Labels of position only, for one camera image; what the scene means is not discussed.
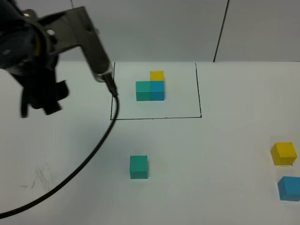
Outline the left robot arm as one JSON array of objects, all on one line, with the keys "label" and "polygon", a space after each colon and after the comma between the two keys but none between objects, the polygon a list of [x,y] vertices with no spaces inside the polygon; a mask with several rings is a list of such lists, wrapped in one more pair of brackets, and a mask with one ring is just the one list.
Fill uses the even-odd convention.
[{"label": "left robot arm", "polygon": [[28,108],[47,115],[61,110],[69,94],[65,81],[56,79],[61,53],[79,47],[97,82],[106,83],[116,96],[111,62],[85,7],[38,17],[34,10],[20,10],[13,0],[0,3],[0,67],[22,85],[20,114]]}]

